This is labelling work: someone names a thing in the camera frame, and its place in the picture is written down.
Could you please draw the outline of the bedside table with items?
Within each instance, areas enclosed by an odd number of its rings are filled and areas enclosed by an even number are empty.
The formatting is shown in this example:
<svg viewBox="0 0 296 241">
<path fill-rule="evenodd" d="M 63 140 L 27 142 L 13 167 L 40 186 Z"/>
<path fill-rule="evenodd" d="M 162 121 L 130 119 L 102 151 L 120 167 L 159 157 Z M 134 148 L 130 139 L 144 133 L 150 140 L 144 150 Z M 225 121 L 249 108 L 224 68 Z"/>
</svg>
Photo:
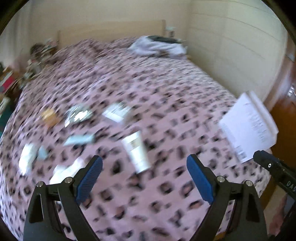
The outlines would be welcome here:
<svg viewBox="0 0 296 241">
<path fill-rule="evenodd" d="M 176 30 L 176 28 L 173 26 L 166 26 L 166 35 L 169 38 L 174 38 L 175 37 L 175 30 Z"/>
</svg>

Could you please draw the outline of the white cosmetic tube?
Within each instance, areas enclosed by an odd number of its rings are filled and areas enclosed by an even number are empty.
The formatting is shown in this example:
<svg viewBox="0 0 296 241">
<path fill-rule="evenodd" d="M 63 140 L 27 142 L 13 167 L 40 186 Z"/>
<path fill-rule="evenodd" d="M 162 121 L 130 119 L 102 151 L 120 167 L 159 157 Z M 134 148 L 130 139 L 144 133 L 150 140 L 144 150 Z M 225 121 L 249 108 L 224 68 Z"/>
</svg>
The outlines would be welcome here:
<svg viewBox="0 0 296 241">
<path fill-rule="evenodd" d="M 142 173 L 151 168 L 147 151 L 142 140 L 141 131 L 132 133 L 122 139 L 122 144 L 126 150 L 136 173 Z"/>
</svg>

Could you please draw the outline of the brown wooden door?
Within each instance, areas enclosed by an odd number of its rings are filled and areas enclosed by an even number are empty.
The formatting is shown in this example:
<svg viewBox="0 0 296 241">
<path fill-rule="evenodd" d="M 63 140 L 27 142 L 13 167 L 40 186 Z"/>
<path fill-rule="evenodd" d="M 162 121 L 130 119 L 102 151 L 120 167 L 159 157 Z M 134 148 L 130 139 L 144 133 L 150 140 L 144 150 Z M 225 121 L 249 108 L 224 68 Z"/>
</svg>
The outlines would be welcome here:
<svg viewBox="0 0 296 241">
<path fill-rule="evenodd" d="M 283 79 L 278 85 L 277 102 L 271 110 L 278 127 L 277 142 L 272 152 L 288 166 L 295 167 L 295 97 L 287 96 L 291 85 L 295 86 L 295 44 L 290 38 L 282 66 Z"/>
</svg>

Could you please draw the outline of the red pink box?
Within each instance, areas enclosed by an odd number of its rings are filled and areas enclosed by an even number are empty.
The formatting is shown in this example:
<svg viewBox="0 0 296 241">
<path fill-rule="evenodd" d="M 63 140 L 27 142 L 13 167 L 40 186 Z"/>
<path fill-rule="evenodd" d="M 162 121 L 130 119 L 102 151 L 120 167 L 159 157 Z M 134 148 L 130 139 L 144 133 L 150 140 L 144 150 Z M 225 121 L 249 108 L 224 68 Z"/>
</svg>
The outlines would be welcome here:
<svg viewBox="0 0 296 241">
<path fill-rule="evenodd" d="M 5 93 L 11 85 L 15 82 L 16 77 L 13 70 L 6 70 L 3 72 L 1 76 L 1 85 L 0 85 L 0 91 L 1 93 Z"/>
</svg>

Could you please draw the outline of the pink leopard print blanket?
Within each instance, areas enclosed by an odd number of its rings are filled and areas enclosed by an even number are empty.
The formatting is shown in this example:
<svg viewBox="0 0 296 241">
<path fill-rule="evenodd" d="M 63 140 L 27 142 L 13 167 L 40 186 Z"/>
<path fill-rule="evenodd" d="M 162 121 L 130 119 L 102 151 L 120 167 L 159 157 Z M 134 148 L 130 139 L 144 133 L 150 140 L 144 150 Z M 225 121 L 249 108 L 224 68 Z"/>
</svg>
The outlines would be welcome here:
<svg viewBox="0 0 296 241">
<path fill-rule="evenodd" d="M 240 164 L 218 126 L 235 96 L 188 60 L 133 54 L 133 42 L 68 46 L 25 86 L 1 137 L 1 214 L 17 240 L 36 184 L 94 155 L 103 170 L 81 209 L 101 240 L 189 240 L 209 208 L 190 154 L 264 192 L 270 175 Z"/>
</svg>

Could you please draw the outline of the orange small carton box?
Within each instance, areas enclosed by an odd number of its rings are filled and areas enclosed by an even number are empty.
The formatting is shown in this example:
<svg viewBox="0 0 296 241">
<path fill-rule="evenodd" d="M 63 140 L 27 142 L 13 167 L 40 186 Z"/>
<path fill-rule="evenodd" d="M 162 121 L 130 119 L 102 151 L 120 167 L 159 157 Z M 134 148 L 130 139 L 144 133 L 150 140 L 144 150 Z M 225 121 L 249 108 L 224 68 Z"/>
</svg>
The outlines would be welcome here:
<svg viewBox="0 0 296 241">
<path fill-rule="evenodd" d="M 51 108 L 46 109 L 41 116 L 44 124 L 49 128 L 55 126 L 61 121 L 56 112 Z"/>
</svg>

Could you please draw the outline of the white blue packet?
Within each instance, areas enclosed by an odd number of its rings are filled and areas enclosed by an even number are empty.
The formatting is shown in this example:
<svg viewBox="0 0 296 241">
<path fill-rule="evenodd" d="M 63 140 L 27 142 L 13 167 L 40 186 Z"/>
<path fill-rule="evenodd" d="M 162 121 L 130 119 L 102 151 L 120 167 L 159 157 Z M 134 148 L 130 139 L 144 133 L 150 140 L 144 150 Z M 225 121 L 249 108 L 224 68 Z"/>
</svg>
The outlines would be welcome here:
<svg viewBox="0 0 296 241">
<path fill-rule="evenodd" d="M 31 172 L 34 161 L 36 159 L 44 161 L 48 157 L 48 154 L 48 150 L 43 146 L 33 143 L 25 144 L 18 162 L 20 174 L 26 175 Z"/>
</svg>

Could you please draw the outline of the cluttered bedside shelf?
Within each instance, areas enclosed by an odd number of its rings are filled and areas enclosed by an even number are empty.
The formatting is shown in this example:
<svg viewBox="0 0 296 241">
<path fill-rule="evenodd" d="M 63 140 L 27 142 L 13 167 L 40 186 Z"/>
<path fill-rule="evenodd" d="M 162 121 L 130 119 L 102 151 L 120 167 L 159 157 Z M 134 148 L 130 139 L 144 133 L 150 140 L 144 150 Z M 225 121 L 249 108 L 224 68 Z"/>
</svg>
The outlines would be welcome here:
<svg viewBox="0 0 296 241">
<path fill-rule="evenodd" d="M 21 88 L 40 75 L 41 71 L 51 62 L 58 50 L 58 45 L 58 40 L 50 38 L 44 43 L 36 43 L 30 48 L 30 58 L 27 61 L 26 72 L 21 78 Z"/>
</svg>

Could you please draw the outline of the white labelled packet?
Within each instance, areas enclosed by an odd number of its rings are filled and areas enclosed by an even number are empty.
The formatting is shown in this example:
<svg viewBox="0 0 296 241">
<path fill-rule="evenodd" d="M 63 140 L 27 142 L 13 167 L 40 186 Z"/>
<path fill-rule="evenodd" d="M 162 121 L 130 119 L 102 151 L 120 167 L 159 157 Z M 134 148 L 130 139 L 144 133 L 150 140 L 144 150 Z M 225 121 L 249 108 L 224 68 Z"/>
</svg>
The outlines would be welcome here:
<svg viewBox="0 0 296 241">
<path fill-rule="evenodd" d="M 102 116 L 116 124 L 126 124 L 131 116 L 132 108 L 125 102 L 114 102 L 102 113 Z"/>
</svg>

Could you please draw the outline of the white grey clothes pile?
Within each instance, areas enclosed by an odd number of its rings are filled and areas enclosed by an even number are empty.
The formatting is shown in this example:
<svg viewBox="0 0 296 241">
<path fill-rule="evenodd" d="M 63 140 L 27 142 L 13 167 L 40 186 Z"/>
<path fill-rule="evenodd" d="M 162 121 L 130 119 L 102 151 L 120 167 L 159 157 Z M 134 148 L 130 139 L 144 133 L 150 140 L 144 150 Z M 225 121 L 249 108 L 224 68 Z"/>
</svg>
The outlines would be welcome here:
<svg viewBox="0 0 296 241">
<path fill-rule="evenodd" d="M 187 50 L 182 42 L 162 36 L 141 36 L 128 48 L 136 55 L 144 57 L 186 58 Z"/>
</svg>

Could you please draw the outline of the beige wooden headboard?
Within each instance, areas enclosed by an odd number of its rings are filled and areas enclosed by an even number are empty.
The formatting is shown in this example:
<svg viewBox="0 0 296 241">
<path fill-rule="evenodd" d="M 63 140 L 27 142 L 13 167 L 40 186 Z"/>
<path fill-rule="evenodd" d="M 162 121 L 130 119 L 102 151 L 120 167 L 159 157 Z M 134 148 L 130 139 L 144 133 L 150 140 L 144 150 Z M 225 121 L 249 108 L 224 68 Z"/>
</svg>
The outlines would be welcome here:
<svg viewBox="0 0 296 241">
<path fill-rule="evenodd" d="M 73 25 L 59 30 L 57 37 L 59 47 L 65 48 L 85 39 L 108 42 L 128 37 L 164 36 L 165 33 L 165 20 L 149 20 Z"/>
</svg>

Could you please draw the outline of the white cardboard box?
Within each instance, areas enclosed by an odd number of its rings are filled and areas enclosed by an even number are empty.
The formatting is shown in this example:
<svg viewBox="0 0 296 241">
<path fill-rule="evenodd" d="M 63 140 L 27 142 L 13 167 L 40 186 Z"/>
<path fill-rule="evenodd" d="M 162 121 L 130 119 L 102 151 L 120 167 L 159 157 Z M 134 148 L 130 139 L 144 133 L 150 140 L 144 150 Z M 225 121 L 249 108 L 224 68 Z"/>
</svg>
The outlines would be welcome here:
<svg viewBox="0 0 296 241">
<path fill-rule="evenodd" d="M 240 163 L 256 151 L 268 150 L 277 142 L 278 127 L 254 91 L 247 91 L 219 121 Z"/>
</svg>

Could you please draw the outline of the white wardrobe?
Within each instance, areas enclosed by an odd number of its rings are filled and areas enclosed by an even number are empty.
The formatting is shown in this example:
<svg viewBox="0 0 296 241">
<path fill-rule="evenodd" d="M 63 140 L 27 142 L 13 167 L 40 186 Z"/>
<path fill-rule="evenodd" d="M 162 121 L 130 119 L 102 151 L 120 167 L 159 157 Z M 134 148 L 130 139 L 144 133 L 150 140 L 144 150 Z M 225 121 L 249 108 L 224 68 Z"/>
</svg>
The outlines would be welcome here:
<svg viewBox="0 0 296 241">
<path fill-rule="evenodd" d="M 192 1 L 192 60 L 235 96 L 265 100 L 281 69 L 287 30 L 262 1 Z"/>
</svg>

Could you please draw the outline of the light blue sachet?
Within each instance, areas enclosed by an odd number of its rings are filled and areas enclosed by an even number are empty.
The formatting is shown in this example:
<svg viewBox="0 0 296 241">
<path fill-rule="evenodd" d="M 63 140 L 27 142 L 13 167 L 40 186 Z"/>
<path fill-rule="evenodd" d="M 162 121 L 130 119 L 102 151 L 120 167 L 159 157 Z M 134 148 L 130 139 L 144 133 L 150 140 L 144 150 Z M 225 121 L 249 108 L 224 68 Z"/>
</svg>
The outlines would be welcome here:
<svg viewBox="0 0 296 241">
<path fill-rule="evenodd" d="M 95 135 L 86 134 L 86 135 L 72 135 L 63 144 L 63 146 L 74 146 L 74 145 L 86 145 L 93 143 Z"/>
</svg>

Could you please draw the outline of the silver checkered foil bag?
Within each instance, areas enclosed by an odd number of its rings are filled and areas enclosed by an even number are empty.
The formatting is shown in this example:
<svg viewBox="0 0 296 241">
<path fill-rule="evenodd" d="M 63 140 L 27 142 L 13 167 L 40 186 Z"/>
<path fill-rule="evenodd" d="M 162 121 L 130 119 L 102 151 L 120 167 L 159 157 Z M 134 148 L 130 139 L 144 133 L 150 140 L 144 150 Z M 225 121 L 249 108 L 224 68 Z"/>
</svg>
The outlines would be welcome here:
<svg viewBox="0 0 296 241">
<path fill-rule="evenodd" d="M 64 126 L 70 126 L 81 123 L 93 117 L 93 112 L 84 105 L 74 105 L 65 113 Z"/>
</svg>

